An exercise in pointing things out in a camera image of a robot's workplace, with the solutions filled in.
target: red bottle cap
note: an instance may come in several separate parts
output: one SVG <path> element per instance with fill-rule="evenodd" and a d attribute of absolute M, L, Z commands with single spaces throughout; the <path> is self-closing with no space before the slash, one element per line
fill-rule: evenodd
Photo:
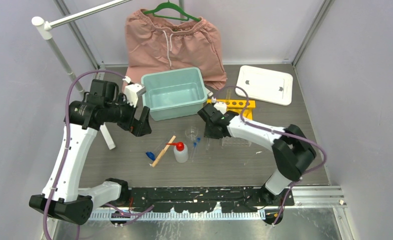
<path fill-rule="evenodd" d="M 185 149 L 185 145 L 183 144 L 183 142 L 173 142 L 173 143 L 166 143 L 166 145 L 173 145 L 176 146 L 176 149 L 179 152 L 182 152 Z"/>

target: white tray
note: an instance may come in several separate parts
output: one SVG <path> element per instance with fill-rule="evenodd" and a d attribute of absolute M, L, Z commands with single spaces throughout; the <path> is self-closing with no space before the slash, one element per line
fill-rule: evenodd
<path fill-rule="evenodd" d="M 289 73 L 244 65 L 240 67 L 236 85 L 251 99 L 287 106 L 292 101 L 293 79 Z M 240 89 L 235 92 L 245 97 Z"/>

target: tabletop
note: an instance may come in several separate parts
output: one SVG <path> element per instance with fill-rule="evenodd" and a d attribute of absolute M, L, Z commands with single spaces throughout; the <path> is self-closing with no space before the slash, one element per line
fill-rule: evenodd
<path fill-rule="evenodd" d="M 225 65 L 227 86 L 235 85 L 242 65 Z M 289 73 L 293 76 L 292 102 L 288 106 L 277 105 L 256 100 L 253 120 L 277 127 L 297 125 L 308 139 L 315 141 L 312 125 L 304 103 L 295 70 L 291 64 L 263 64 L 254 67 Z M 110 68 L 125 74 L 126 67 Z M 117 82 L 121 78 L 105 74 L 104 80 Z M 226 96 L 226 91 L 219 95 Z M 232 100 L 243 100 L 232 92 Z M 117 178 L 128 181 L 131 187 L 199 187 L 199 186 L 260 186 L 266 182 L 276 169 L 273 153 L 255 143 L 250 146 L 222 146 L 221 140 L 211 139 L 207 148 L 207 138 L 202 137 L 193 159 L 185 163 L 175 160 L 173 147 L 167 151 L 156 167 L 145 152 L 155 150 L 174 134 L 176 141 L 182 141 L 192 150 L 187 141 L 185 130 L 197 127 L 200 136 L 204 135 L 205 122 L 197 115 L 178 117 L 162 121 L 149 118 L 152 133 L 135 137 L 119 128 L 114 123 L 107 123 L 107 128 L 115 142 L 116 148 L 109 150 L 102 134 L 93 141 L 83 167 L 80 187 L 91 188 L 101 184 L 105 179 Z M 310 167 L 321 162 L 320 154 Z M 328 185 L 324 168 L 303 177 L 301 185 Z"/>

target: wooden stick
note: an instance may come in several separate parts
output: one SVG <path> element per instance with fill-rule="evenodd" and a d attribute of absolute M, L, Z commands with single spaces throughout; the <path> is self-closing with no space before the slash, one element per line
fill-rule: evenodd
<path fill-rule="evenodd" d="M 176 136 L 173 135 L 170 139 L 170 141 L 168 141 L 169 144 L 173 143 L 173 141 L 176 139 Z M 164 149 L 158 154 L 157 158 L 155 159 L 155 161 L 151 164 L 151 167 L 155 168 L 155 166 L 158 164 L 158 162 L 160 161 L 160 159 L 164 156 L 164 154 L 167 152 L 167 149 L 169 149 L 170 145 L 165 145 Z"/>

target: clothes hanger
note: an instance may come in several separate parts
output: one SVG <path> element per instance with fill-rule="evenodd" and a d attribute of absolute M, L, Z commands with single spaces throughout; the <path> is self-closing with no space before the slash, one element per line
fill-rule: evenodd
<path fill-rule="evenodd" d="M 176 10 L 177 12 L 179 12 L 181 15 L 187 17 L 187 18 L 180 18 L 180 17 L 174 17 L 174 16 L 162 16 L 162 15 L 156 15 L 155 13 L 159 12 L 160 10 L 163 9 L 173 9 Z M 200 19 L 191 16 L 189 14 L 187 14 L 185 11 L 183 11 L 182 8 L 180 8 L 178 5 L 171 3 L 170 0 L 168 0 L 167 2 L 163 2 L 160 5 L 158 5 L 154 10 L 148 10 L 145 11 L 143 14 L 153 14 L 154 17 L 159 17 L 159 18 L 164 18 L 164 19 L 175 19 L 175 20 L 180 20 L 180 21 L 189 21 L 189 19 L 192 19 L 196 22 L 199 22 Z"/>

